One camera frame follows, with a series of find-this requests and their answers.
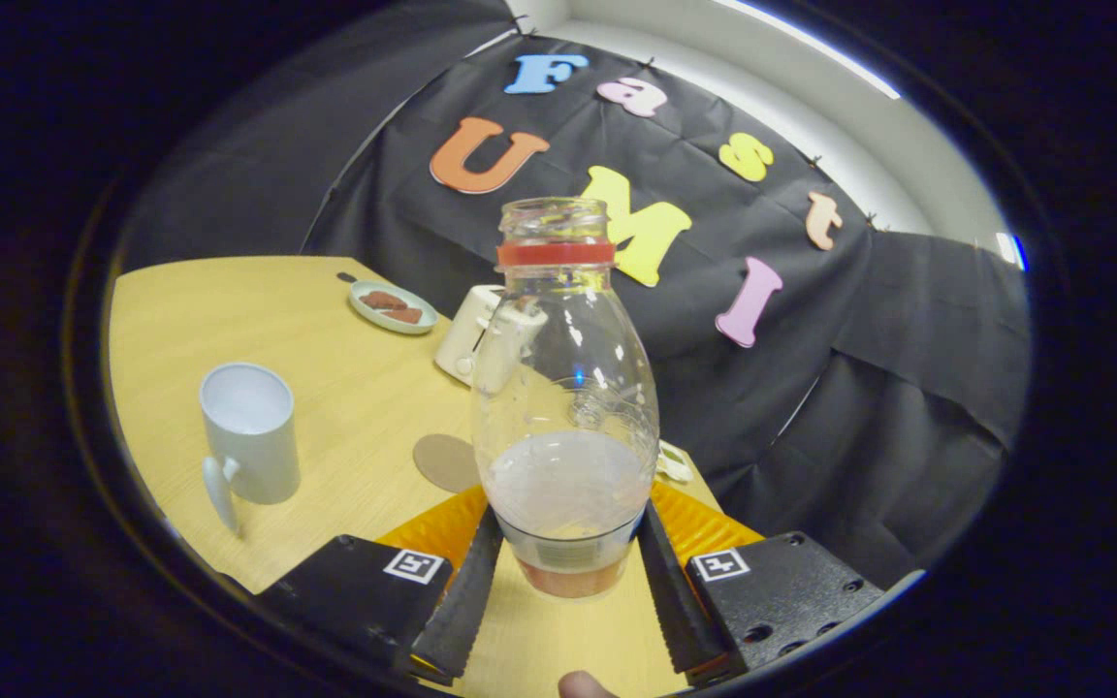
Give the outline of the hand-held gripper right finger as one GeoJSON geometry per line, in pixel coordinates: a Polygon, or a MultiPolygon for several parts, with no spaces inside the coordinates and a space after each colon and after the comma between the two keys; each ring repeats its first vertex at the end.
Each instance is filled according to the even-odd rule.
{"type": "Polygon", "coordinates": [[[872,621],[925,579],[882,589],[803,530],[762,536],[655,482],[634,530],[674,671],[687,683],[762,679],[872,621]]]}

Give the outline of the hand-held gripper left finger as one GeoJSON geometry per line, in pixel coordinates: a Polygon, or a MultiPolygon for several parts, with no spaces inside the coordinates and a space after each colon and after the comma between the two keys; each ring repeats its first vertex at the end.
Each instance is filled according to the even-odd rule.
{"type": "Polygon", "coordinates": [[[392,673],[454,683],[468,667],[502,548],[483,488],[367,541],[338,534],[258,601],[392,673]]]}

